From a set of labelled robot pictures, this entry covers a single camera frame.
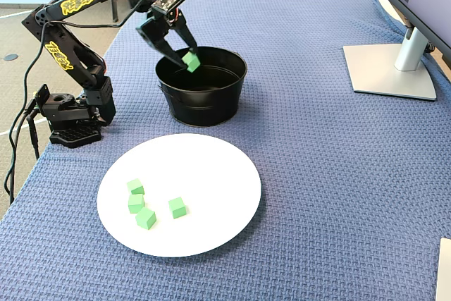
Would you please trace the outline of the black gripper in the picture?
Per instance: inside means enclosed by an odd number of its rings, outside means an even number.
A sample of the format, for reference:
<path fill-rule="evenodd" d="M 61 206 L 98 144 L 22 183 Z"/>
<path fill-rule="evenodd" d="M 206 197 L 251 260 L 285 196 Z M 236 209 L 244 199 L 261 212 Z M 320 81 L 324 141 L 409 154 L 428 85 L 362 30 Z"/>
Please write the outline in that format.
<path fill-rule="evenodd" d="M 166 35 L 169 33 L 170 28 L 177 32 L 193 54 L 198 53 L 197 42 L 187 26 L 182 11 L 178 11 L 176 18 L 176 10 L 170 11 L 169 14 L 150 10 L 146 14 L 146 19 L 136 27 L 136 31 L 150 47 L 163 54 L 168 60 L 182 69 L 187 69 L 187 64 L 166 41 Z"/>

